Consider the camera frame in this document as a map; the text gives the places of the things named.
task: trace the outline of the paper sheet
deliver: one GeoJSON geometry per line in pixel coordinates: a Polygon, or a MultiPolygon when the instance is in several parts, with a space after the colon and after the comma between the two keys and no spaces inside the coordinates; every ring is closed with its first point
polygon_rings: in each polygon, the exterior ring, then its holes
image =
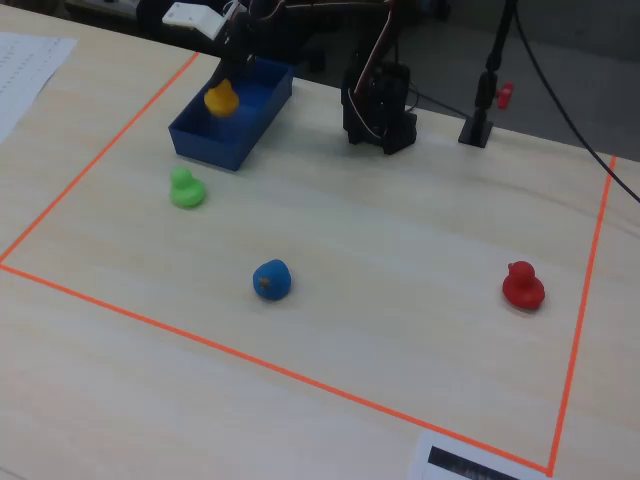
{"type": "Polygon", "coordinates": [[[409,480],[467,479],[549,480],[549,477],[451,437],[423,430],[409,480]]]}
{"type": "Polygon", "coordinates": [[[33,104],[76,41],[0,32],[0,143],[33,104]]]}

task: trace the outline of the orange tape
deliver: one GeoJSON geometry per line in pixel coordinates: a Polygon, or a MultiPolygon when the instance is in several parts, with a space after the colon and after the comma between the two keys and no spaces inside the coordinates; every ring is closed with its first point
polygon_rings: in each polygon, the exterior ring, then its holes
{"type": "Polygon", "coordinates": [[[100,161],[100,159],[102,157],[104,157],[106,155],[106,153],[111,150],[111,148],[113,148],[113,146],[118,142],[118,140],[120,140],[120,138],[122,138],[122,136],[127,133],[127,131],[133,126],[134,123],[136,123],[140,117],[142,115],[144,115],[144,113],[149,110],[149,107],[151,107],[151,105],[153,105],[156,100],[158,100],[158,98],[160,98],[162,96],[162,94],[164,94],[164,92],[167,91],[167,89],[173,85],[173,83],[180,78],[180,76],[187,70],[187,68],[189,68],[191,66],[191,64],[195,61],[195,59],[198,57],[198,53],[194,53],[191,58],[189,58],[189,60],[187,60],[187,63],[185,63],[182,67],[180,67],[180,70],[178,70],[175,75],[173,77],[171,77],[169,79],[169,81],[167,83],[165,83],[165,85],[158,90],[158,92],[156,92],[156,94],[151,97],[151,100],[149,100],[144,107],[142,107],[142,109],[136,113],[136,115],[129,120],[129,123],[127,123],[124,128],[122,130],[120,130],[120,132],[118,132],[118,134],[113,137],[113,139],[107,144],[106,147],[104,147],[100,153],[98,153],[98,155],[96,155],[96,157],[91,161],[91,163],[89,163],[89,165],[87,165],[86,167],[84,167],[84,169],[78,174],[78,176],[76,176],[76,178],[74,178],[71,183],[69,185],[67,185],[67,188],[65,188],[62,193],[60,193],[60,195],[58,195],[56,197],[56,199],[44,210],[44,212],[42,212],[40,215],[38,215],[38,217],[33,221],[33,223],[31,223],[31,225],[29,225],[29,227],[22,232],[22,234],[17,238],[17,240],[15,242],[13,242],[11,244],[11,246],[2,254],[2,256],[0,256],[0,264],[2,264],[9,255],[11,255],[11,253],[13,253],[13,251],[18,248],[18,246],[24,242],[24,240],[29,236],[29,234],[31,232],[33,232],[33,230],[40,224],[40,222],[42,222],[42,220],[45,219],[45,217],[47,215],[49,215],[49,213],[51,213],[51,210],[53,210],[56,205],[58,205],[62,199],[64,197],[67,196],[67,194],[73,189],[73,187],[75,187],[78,182],[80,180],[82,180],[82,177],[84,177],[89,170],[91,170],[96,163],[98,163],[98,161],[100,161]]]}
{"type": "MultiPolygon", "coordinates": [[[[397,410],[394,410],[392,408],[389,407],[385,407],[383,405],[377,404],[375,402],[371,402],[365,398],[362,397],[358,397],[356,395],[353,395],[349,392],[346,392],[344,390],[340,390],[336,387],[332,387],[330,385],[324,384],[322,382],[319,382],[317,380],[314,380],[312,378],[306,377],[304,375],[301,375],[299,373],[296,373],[292,370],[286,369],[284,367],[280,367],[278,365],[275,365],[273,363],[267,362],[266,360],[262,360],[258,357],[254,357],[253,355],[249,355],[247,353],[241,352],[239,350],[236,350],[234,348],[228,347],[226,345],[222,345],[220,343],[214,342],[212,340],[209,340],[207,338],[201,337],[199,335],[187,332],[185,330],[179,329],[177,327],[174,327],[172,325],[168,325],[162,322],[159,322],[157,320],[153,320],[152,318],[149,317],[145,317],[143,315],[131,312],[129,310],[126,310],[124,308],[115,306],[115,305],[111,305],[109,303],[103,302],[102,300],[98,300],[96,298],[90,297],[88,295],[85,295],[83,293],[80,292],[76,292],[75,290],[71,290],[70,288],[64,287],[62,285],[58,285],[56,283],[50,282],[48,280],[45,280],[43,278],[37,277],[35,275],[31,275],[29,273],[26,272],[22,272],[18,269],[9,267],[7,265],[4,265],[4,261],[7,259],[7,257],[9,255],[11,255],[11,253],[13,253],[13,251],[29,236],[29,234],[31,234],[31,232],[42,222],[42,220],[44,220],[44,218],[51,213],[51,211],[62,201],[62,199],[78,184],[78,182],[96,165],[96,163],[98,163],[98,161],[100,161],[100,159],[102,159],[102,157],[105,156],[105,154],[111,150],[111,148],[120,140],[120,138],[122,138],[122,136],[140,119],[140,117],[151,107],[151,105],[153,105],[158,98],[160,98],[166,91],[167,89],[187,70],[187,68],[189,68],[191,66],[191,64],[195,61],[195,59],[198,57],[198,53],[194,53],[191,58],[189,58],[189,60],[180,68],[180,70],[178,70],[178,72],[176,72],[176,74],[171,77],[171,79],[145,104],[145,106],[124,126],[124,128],[122,130],[120,130],[120,132],[118,132],[118,134],[100,151],[100,153],[98,153],[98,155],[91,161],[91,163],[89,163],[72,181],[71,183],[62,191],[62,193],[60,193],[60,195],[58,195],[56,197],[56,199],[33,221],[33,223],[31,223],[31,225],[29,225],[29,227],[18,237],[18,239],[13,242],[13,244],[11,244],[11,246],[2,254],[2,256],[0,256],[0,270],[4,270],[8,273],[14,274],[14,275],[18,275],[22,278],[26,278],[28,280],[31,280],[33,282],[39,283],[41,285],[45,285],[49,288],[53,288],[54,290],[57,290],[59,292],[65,293],[67,295],[71,295],[73,297],[79,298],[81,300],[84,300],[86,302],[92,303],[94,305],[97,305],[99,307],[105,308],[107,310],[111,310],[113,312],[119,313],[121,315],[124,315],[126,317],[132,318],[134,320],[138,320],[140,322],[146,323],[147,325],[151,325],[157,328],[160,328],[162,330],[165,330],[167,332],[173,333],[175,335],[179,335],[181,337],[187,338],[189,340],[193,340],[195,342],[201,343],[202,345],[206,345],[208,347],[211,348],[215,348],[221,352],[227,353],[229,355],[233,355],[234,357],[237,358],[241,358],[243,360],[246,360],[248,362],[251,362],[253,364],[262,366],[264,368],[267,368],[269,370],[272,370],[274,372],[280,373],[282,375],[285,375],[287,377],[293,378],[295,380],[298,380],[300,382],[306,383],[307,385],[311,385],[315,388],[319,388],[321,390],[324,390],[326,392],[332,393],[334,395],[337,395],[339,397],[345,398],[347,400],[350,400],[352,402],[358,403],[360,405],[363,405],[365,407],[371,408],[373,410],[376,410],[378,412],[390,415],[392,417],[396,417],[400,420],[404,420],[406,422],[412,423],[414,425],[417,425],[419,427],[422,428],[426,428],[428,430],[432,430],[434,432],[446,435],[448,437],[454,438],[456,440],[459,440],[461,442],[467,443],[469,445],[472,445],[474,447],[480,448],[482,450],[485,450],[489,453],[493,453],[495,455],[501,456],[503,458],[506,458],[507,460],[511,460],[515,463],[518,463],[520,465],[523,465],[525,467],[531,468],[533,470],[542,472],[544,474],[546,474],[549,477],[553,476],[553,473],[555,471],[555,465],[556,465],[556,460],[558,457],[558,450],[560,447],[560,440],[562,437],[562,431],[564,428],[564,422],[566,419],[566,413],[567,413],[567,407],[569,404],[569,397],[571,394],[571,386],[572,386],[572,382],[573,382],[573,376],[574,376],[574,372],[575,372],[575,366],[576,366],[576,361],[577,361],[577,357],[578,357],[578,349],[580,346],[580,338],[582,335],[582,328],[584,325],[584,317],[586,314],[586,310],[587,310],[587,303],[588,303],[588,298],[589,298],[589,290],[590,290],[590,286],[591,286],[591,279],[593,277],[593,270],[594,270],[594,266],[595,266],[595,260],[596,260],[596,255],[597,255],[597,251],[598,251],[598,244],[599,244],[599,240],[600,240],[600,233],[602,231],[602,224],[604,221],[604,215],[605,215],[605,211],[607,209],[607,201],[609,198],[609,190],[611,188],[611,177],[607,175],[606,181],[605,181],[605,185],[604,185],[604,191],[602,193],[602,199],[600,202],[600,211],[598,213],[598,219],[596,221],[596,227],[593,233],[593,240],[592,240],[592,244],[591,244],[591,251],[589,254],[589,261],[587,263],[587,271],[585,274],[585,279],[584,279],[584,285],[583,285],[583,289],[582,289],[582,297],[580,300],[580,309],[578,311],[578,320],[576,323],[576,328],[575,328],[575,333],[574,333],[574,337],[573,337],[573,343],[571,346],[571,354],[569,357],[569,366],[567,369],[567,376],[565,378],[565,383],[564,383],[564,390],[562,393],[562,401],[560,404],[560,410],[558,412],[558,419],[556,422],[556,428],[555,428],[555,432],[554,432],[554,437],[553,437],[553,444],[551,447],[551,454],[549,457],[549,464],[544,467],[542,465],[539,465],[537,463],[531,462],[525,458],[519,457],[517,455],[514,455],[512,453],[509,453],[505,450],[501,450],[499,448],[493,447],[491,445],[488,445],[486,443],[480,442],[478,440],[474,440],[473,438],[470,437],[466,437],[464,435],[458,434],[456,432],[447,430],[443,427],[440,427],[438,425],[434,425],[428,422],[425,422],[423,420],[420,420],[416,417],[412,417],[410,415],[407,415],[405,413],[399,412],[397,410]]],[[[611,163],[610,163],[610,168],[613,170],[615,168],[616,165],[616,157],[612,157],[611,159],[611,163]]]]}
{"type": "MultiPolygon", "coordinates": [[[[609,168],[613,170],[616,167],[616,157],[611,158],[609,168]]],[[[569,367],[567,368],[567,377],[564,381],[564,390],[562,391],[562,401],[560,402],[560,410],[558,411],[558,420],[556,429],[553,434],[553,443],[551,445],[551,454],[549,455],[549,465],[547,467],[547,476],[553,477],[558,459],[558,450],[560,449],[560,439],[562,438],[562,430],[567,416],[567,407],[569,406],[569,396],[571,395],[571,386],[573,383],[573,375],[576,369],[576,360],[578,359],[578,350],[580,348],[580,338],[582,336],[582,327],[584,326],[584,316],[587,313],[587,303],[589,301],[589,290],[591,288],[591,279],[593,277],[593,269],[596,264],[596,255],[598,253],[598,244],[600,243],[600,233],[602,232],[602,223],[604,222],[604,214],[607,210],[607,202],[609,200],[609,190],[611,188],[611,176],[607,175],[604,182],[604,190],[602,199],[600,200],[600,211],[598,212],[598,220],[593,231],[593,240],[591,242],[591,252],[589,253],[589,262],[587,263],[587,271],[584,276],[584,284],[582,287],[582,298],[580,299],[580,310],[578,310],[578,321],[576,322],[576,330],[573,335],[573,343],[571,345],[571,355],[569,357],[569,367]]]]}
{"type": "Polygon", "coordinates": [[[39,283],[41,285],[45,285],[59,292],[66,293],[67,295],[71,295],[73,297],[84,300],[85,302],[92,303],[99,307],[106,308],[107,310],[111,310],[112,312],[116,312],[126,317],[132,318],[134,320],[138,320],[142,323],[146,323],[147,325],[151,325],[151,326],[160,328],[162,330],[165,330],[167,332],[173,333],[175,335],[188,338],[189,340],[193,340],[194,342],[201,343],[202,345],[215,348],[216,350],[220,350],[221,352],[227,353],[229,355],[233,355],[234,357],[237,357],[237,358],[241,358],[255,365],[260,365],[261,367],[268,368],[269,370],[280,373],[282,375],[286,375],[287,377],[293,378],[300,382],[306,383],[307,385],[311,385],[312,387],[319,388],[321,390],[324,390],[325,392],[332,393],[334,395],[345,398],[347,400],[351,400],[352,402],[358,403],[360,405],[364,405],[365,407],[369,407],[373,410],[377,410],[378,412],[391,415],[392,417],[396,417],[396,418],[399,418],[400,420],[413,423],[414,425],[418,425],[419,427],[426,428],[428,430],[433,430],[434,432],[438,432],[443,435],[447,435],[448,437],[455,438],[456,440],[460,440],[461,442],[467,443],[469,445],[473,445],[474,447],[480,448],[482,450],[486,450],[487,452],[493,453],[495,455],[499,455],[503,458],[506,458],[507,460],[511,460],[513,462],[519,463],[520,465],[524,465],[525,467],[532,468],[542,473],[547,472],[547,467],[538,465],[537,463],[531,462],[529,460],[526,460],[512,453],[506,452],[504,450],[500,450],[499,448],[492,447],[491,445],[487,445],[486,443],[479,442],[478,440],[474,440],[473,438],[460,435],[459,433],[452,432],[450,430],[447,430],[443,427],[439,427],[432,423],[425,422],[418,418],[407,415],[406,413],[402,413],[392,408],[385,407],[383,405],[371,402],[365,398],[358,397],[349,392],[345,392],[344,390],[340,390],[339,388],[332,387],[325,383],[319,382],[312,378],[296,373],[287,368],[280,367],[273,363],[267,362],[266,360],[262,360],[258,357],[254,357],[253,355],[249,355],[248,353],[241,352],[240,350],[236,350],[235,348],[227,347],[226,345],[222,345],[220,343],[214,342],[213,340],[209,340],[207,338],[201,337],[194,333],[187,332],[186,330],[182,330],[178,327],[174,327],[173,325],[168,325],[166,323],[153,320],[152,318],[145,317],[143,315],[131,312],[124,308],[111,305],[109,303],[103,302],[102,300],[98,300],[96,298],[90,297],[89,295],[85,295],[84,293],[76,292],[75,290],[71,290],[70,288],[63,287],[62,285],[58,285],[56,283],[50,282],[49,280],[45,280],[43,278],[37,277],[35,275],[31,275],[30,273],[23,272],[16,268],[9,267],[7,265],[0,265],[0,270],[4,270],[6,272],[12,273],[14,275],[18,275],[22,278],[26,278],[33,282],[39,283]]]}

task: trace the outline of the white paper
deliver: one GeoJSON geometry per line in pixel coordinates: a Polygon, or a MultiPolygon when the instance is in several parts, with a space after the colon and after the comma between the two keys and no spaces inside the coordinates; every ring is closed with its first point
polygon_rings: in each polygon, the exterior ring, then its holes
{"type": "Polygon", "coordinates": [[[509,475],[517,480],[549,480],[549,477],[541,472],[431,430],[424,430],[420,435],[415,457],[409,470],[409,480],[466,480],[466,478],[476,478],[473,474],[465,477],[429,463],[429,454],[434,446],[504,475],[509,475]]]}
{"type": "Polygon", "coordinates": [[[76,41],[0,32],[0,143],[29,110],[76,41]]]}

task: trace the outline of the blue rubber duck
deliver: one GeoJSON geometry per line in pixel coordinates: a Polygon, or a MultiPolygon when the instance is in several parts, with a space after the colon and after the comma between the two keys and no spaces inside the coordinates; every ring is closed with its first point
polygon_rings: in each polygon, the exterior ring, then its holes
{"type": "Polygon", "coordinates": [[[253,274],[253,288],[267,300],[284,298],[291,288],[291,274],[282,260],[271,260],[253,274]]]}

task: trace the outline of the blue plastic box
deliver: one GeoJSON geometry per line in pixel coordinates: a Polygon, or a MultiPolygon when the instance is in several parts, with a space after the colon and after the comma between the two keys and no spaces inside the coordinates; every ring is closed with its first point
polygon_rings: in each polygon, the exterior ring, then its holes
{"type": "Polygon", "coordinates": [[[218,118],[207,110],[207,86],[169,126],[178,155],[236,171],[291,96],[290,65],[262,58],[229,80],[240,98],[236,112],[218,118]]]}

